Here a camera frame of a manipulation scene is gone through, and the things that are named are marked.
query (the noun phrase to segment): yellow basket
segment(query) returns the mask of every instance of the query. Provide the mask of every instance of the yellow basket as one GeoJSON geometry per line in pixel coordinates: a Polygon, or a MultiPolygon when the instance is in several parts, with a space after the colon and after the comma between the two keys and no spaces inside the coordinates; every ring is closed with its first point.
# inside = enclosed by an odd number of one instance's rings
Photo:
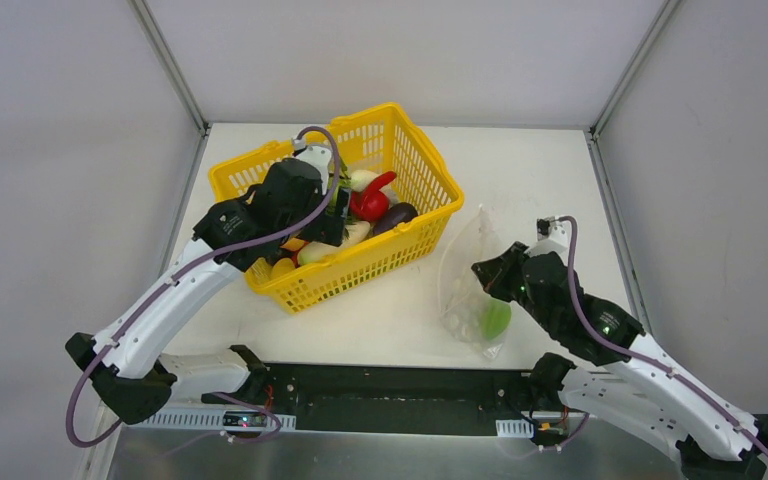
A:
{"type": "MultiPolygon", "coordinates": [[[[300,312],[431,253],[449,217],[464,201],[463,192],[446,170],[440,153],[399,105],[386,103],[338,117],[326,128],[337,140],[340,156],[350,171],[396,172],[391,186],[399,200],[411,203],[420,215],[410,223],[274,280],[269,278],[269,265],[258,260],[246,272],[246,282],[255,292],[272,297],[289,313],[300,312]]],[[[306,139],[325,141],[318,133],[311,133],[306,139]]],[[[210,184],[216,200],[242,195],[250,184],[263,180],[270,165],[292,154],[289,140],[273,141],[211,168],[210,184]]]]}

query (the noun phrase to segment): plastic bag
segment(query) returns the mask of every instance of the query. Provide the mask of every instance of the plastic bag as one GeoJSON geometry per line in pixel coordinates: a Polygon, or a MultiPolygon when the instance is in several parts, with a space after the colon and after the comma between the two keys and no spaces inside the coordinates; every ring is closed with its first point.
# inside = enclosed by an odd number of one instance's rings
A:
{"type": "Polygon", "coordinates": [[[443,327],[490,360],[504,345],[511,306],[485,293],[470,267],[501,250],[501,240],[487,212],[479,206],[475,218],[443,252],[437,280],[443,327]]]}

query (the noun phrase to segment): gray wall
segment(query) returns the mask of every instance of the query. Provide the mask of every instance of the gray wall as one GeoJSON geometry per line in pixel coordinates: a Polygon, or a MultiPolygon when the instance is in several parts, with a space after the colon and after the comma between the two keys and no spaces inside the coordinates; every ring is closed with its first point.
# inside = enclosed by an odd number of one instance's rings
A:
{"type": "Polygon", "coordinates": [[[157,274],[196,144],[126,2],[0,2],[0,479],[72,475],[63,344],[157,274]]]}
{"type": "Polygon", "coordinates": [[[768,412],[768,1],[687,1],[601,140],[652,328],[768,412]]]}
{"type": "Polygon", "coordinates": [[[589,126],[663,0],[149,1],[212,121],[589,126]]]}

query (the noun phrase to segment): wire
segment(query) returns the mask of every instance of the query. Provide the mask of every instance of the wire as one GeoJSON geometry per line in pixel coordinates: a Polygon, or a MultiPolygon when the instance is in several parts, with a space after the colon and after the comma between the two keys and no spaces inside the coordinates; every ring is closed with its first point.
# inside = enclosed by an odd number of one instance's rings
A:
{"type": "MultiPolygon", "coordinates": [[[[325,135],[325,138],[328,139],[328,142],[332,146],[332,156],[334,158],[334,171],[339,171],[342,166],[342,159],[340,158],[340,153],[337,149],[337,141],[334,139],[334,136],[331,135],[331,132],[328,130],[318,127],[318,126],[310,126],[305,127],[302,129],[302,131],[299,132],[299,134],[296,136],[297,139],[301,140],[304,138],[304,136],[310,132],[319,132],[323,135],[325,135]]],[[[322,202],[316,206],[316,208],[313,209],[312,212],[302,220],[300,220],[295,225],[291,225],[283,230],[279,230],[275,233],[271,233],[269,235],[265,235],[260,238],[255,238],[252,240],[246,240],[245,242],[235,243],[233,245],[228,245],[222,248],[218,248],[212,252],[206,253],[195,260],[189,262],[188,264],[181,267],[179,270],[175,271],[171,275],[171,284],[174,285],[178,280],[181,279],[184,275],[186,275],[190,270],[196,268],[197,266],[201,265],[204,262],[207,262],[208,260],[212,260],[215,257],[218,257],[220,255],[225,255],[227,253],[235,252],[237,250],[243,250],[246,248],[251,248],[257,245],[262,245],[264,243],[269,243],[281,238],[284,238],[288,235],[291,235],[298,230],[301,230],[302,228],[306,227],[308,224],[316,220],[316,217],[318,217],[323,211],[325,211],[325,208],[328,206],[328,203],[331,201],[331,198],[334,196],[334,192],[337,190],[337,184],[339,182],[330,182],[330,185],[328,186],[328,191],[326,192],[325,196],[322,198],[322,202]]],[[[134,324],[134,322],[137,321],[140,316],[145,313],[146,310],[148,310],[148,307],[151,306],[152,303],[154,303],[158,298],[160,298],[163,293],[166,292],[171,287],[169,283],[162,283],[157,289],[155,289],[151,294],[146,297],[146,299],[134,310],[134,312],[128,317],[127,320],[125,320],[124,323],[122,323],[122,326],[119,327],[118,330],[116,330],[116,333],[114,333],[111,337],[111,339],[114,342],[119,341],[120,338],[122,338],[125,335],[125,332],[128,331],[128,328],[131,327],[131,325],[134,324]]],[[[98,445],[99,443],[103,442],[105,439],[107,439],[110,435],[113,434],[113,432],[116,431],[117,428],[122,424],[122,420],[116,420],[116,422],[113,423],[113,425],[110,426],[104,433],[99,435],[98,437],[92,439],[92,440],[81,440],[78,438],[77,433],[75,432],[75,409],[78,405],[78,398],[81,395],[81,391],[84,389],[84,385],[86,385],[87,380],[90,378],[90,374],[95,371],[95,368],[101,363],[101,361],[104,359],[104,357],[112,350],[111,345],[105,345],[99,352],[96,354],[95,358],[90,361],[89,365],[84,369],[84,371],[81,373],[81,377],[78,379],[78,383],[75,384],[75,388],[72,390],[72,395],[69,397],[69,403],[66,407],[66,436],[69,438],[69,441],[72,442],[72,445],[75,445],[76,447],[81,448],[88,448],[93,447],[95,445],[98,445]]]]}
{"type": "Polygon", "coordinates": [[[512,456],[512,455],[509,455],[504,450],[502,450],[502,453],[504,453],[506,457],[512,458],[514,460],[524,460],[524,459],[534,455],[535,453],[543,453],[543,452],[545,452],[547,450],[548,451],[555,451],[555,452],[560,454],[561,451],[563,450],[563,448],[566,447],[567,445],[569,445],[569,443],[571,441],[573,441],[574,438],[578,437],[578,435],[581,433],[581,431],[584,430],[584,426],[587,425],[587,422],[589,420],[590,420],[590,414],[585,412],[584,413],[584,417],[581,418],[581,422],[578,424],[577,427],[575,427],[575,430],[573,430],[573,432],[570,434],[570,436],[565,438],[561,443],[555,445],[554,447],[549,447],[548,449],[547,448],[539,448],[538,447],[538,448],[535,448],[534,450],[526,453],[525,455],[523,455],[521,457],[515,457],[515,456],[512,456]]]}
{"type": "Polygon", "coordinates": [[[576,281],[575,281],[575,269],[573,265],[575,263],[575,247],[578,241],[578,222],[575,220],[574,217],[569,215],[560,217],[558,218],[558,220],[562,222],[569,222],[572,227],[571,228],[572,234],[570,238],[570,247],[569,247],[569,258],[567,260],[567,282],[569,283],[570,298],[572,299],[572,306],[575,309],[575,313],[578,316],[578,320],[584,326],[584,329],[587,331],[587,333],[591,337],[593,337],[593,339],[596,340],[596,342],[598,342],[603,347],[613,350],[619,353],[620,355],[635,358],[644,363],[652,365],[658,370],[661,370],[664,373],[669,374],[673,379],[678,380],[682,385],[686,386],[688,389],[690,389],[692,392],[698,395],[702,400],[704,400],[705,403],[710,405],[711,408],[716,410],[717,413],[722,415],[723,418],[725,418],[726,421],[728,421],[732,425],[732,427],[734,427],[735,431],[741,432],[743,436],[749,439],[749,441],[752,442],[752,444],[758,450],[760,450],[764,455],[766,455],[768,458],[768,448],[766,447],[766,445],[764,445],[761,442],[761,440],[755,437],[755,435],[753,435],[748,430],[743,428],[740,425],[740,420],[735,418],[734,415],[729,413],[725,408],[723,408],[719,403],[717,403],[716,400],[711,398],[711,396],[709,396],[704,390],[696,386],[696,384],[694,384],[693,382],[691,382],[690,380],[688,380],[687,378],[683,377],[680,374],[677,374],[677,373],[674,374],[672,368],[668,367],[667,365],[664,365],[660,361],[654,358],[651,358],[649,356],[646,356],[637,352],[633,352],[627,348],[623,348],[614,343],[611,343],[607,339],[599,335],[598,332],[596,332],[593,326],[590,325],[590,322],[587,320],[587,317],[584,315],[584,310],[581,308],[581,303],[579,302],[578,295],[576,294],[577,288],[576,288],[576,281]]]}
{"type": "Polygon", "coordinates": [[[511,401],[511,397],[512,396],[513,395],[506,395],[506,400],[505,401],[508,404],[508,408],[510,408],[514,413],[516,413],[517,415],[522,417],[522,419],[525,421],[525,423],[530,424],[536,430],[537,427],[540,426],[540,424],[537,422],[537,420],[535,420],[533,418],[530,418],[531,417],[530,413],[529,413],[529,415],[525,415],[524,413],[522,413],[522,411],[519,408],[515,407],[514,403],[511,401]]]}
{"type": "Polygon", "coordinates": [[[176,447],[170,448],[169,450],[167,450],[167,451],[165,451],[163,453],[159,453],[157,455],[147,455],[147,456],[128,455],[128,456],[129,457],[133,457],[135,460],[142,460],[142,461],[161,460],[161,459],[164,459],[164,458],[172,455],[173,453],[180,452],[181,450],[184,450],[185,448],[188,448],[188,447],[190,447],[192,445],[195,445],[196,443],[204,440],[207,437],[216,436],[217,434],[220,435],[220,436],[227,436],[227,438],[229,439],[230,443],[258,443],[258,442],[265,442],[266,440],[269,440],[273,436],[277,435],[278,432],[281,430],[281,427],[283,427],[281,419],[278,418],[277,415],[269,412],[266,408],[259,407],[257,405],[252,405],[252,404],[249,404],[249,403],[237,400],[236,398],[228,396],[228,395],[225,395],[223,393],[214,393],[213,395],[216,396],[216,397],[219,397],[219,398],[221,398],[221,399],[223,399],[223,400],[225,400],[225,401],[227,401],[229,403],[233,403],[235,405],[239,405],[241,407],[244,407],[244,408],[246,408],[248,410],[253,410],[255,412],[258,412],[258,413],[261,413],[263,415],[266,415],[267,418],[272,420],[273,425],[275,425],[275,429],[274,430],[270,430],[267,433],[261,432],[260,435],[258,435],[256,437],[253,437],[253,438],[239,438],[239,437],[235,437],[235,436],[230,435],[227,430],[220,430],[219,432],[210,431],[210,432],[202,433],[201,435],[198,435],[196,437],[193,437],[193,438],[187,440],[186,442],[184,442],[184,443],[182,443],[182,444],[180,444],[180,445],[178,445],[176,447]]]}
{"type": "Polygon", "coordinates": [[[272,401],[274,400],[272,385],[267,385],[266,388],[263,389],[264,393],[266,393],[266,402],[263,404],[263,408],[269,410],[270,407],[272,407],[272,401]]]}

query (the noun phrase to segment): white table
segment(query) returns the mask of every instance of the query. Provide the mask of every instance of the white table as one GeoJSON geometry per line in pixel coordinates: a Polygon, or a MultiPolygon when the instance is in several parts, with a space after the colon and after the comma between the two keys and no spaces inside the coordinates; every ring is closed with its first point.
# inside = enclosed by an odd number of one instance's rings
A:
{"type": "MultiPolygon", "coordinates": [[[[294,136],[302,127],[213,125],[175,256],[214,203],[207,176],[210,168],[267,141],[294,136]]],[[[245,344],[262,360],[272,362],[450,368],[531,368],[546,351],[574,359],[518,307],[505,347],[494,361],[456,341],[438,321],[437,268],[445,246],[479,204],[489,211],[505,247],[515,240],[533,242],[534,221],[539,217],[572,214],[581,228],[576,270],[582,285],[627,309],[584,134],[497,128],[424,130],[466,195],[463,209],[452,217],[431,255],[296,315],[252,293],[241,278],[211,299],[167,351],[207,353],[245,344]]]]}

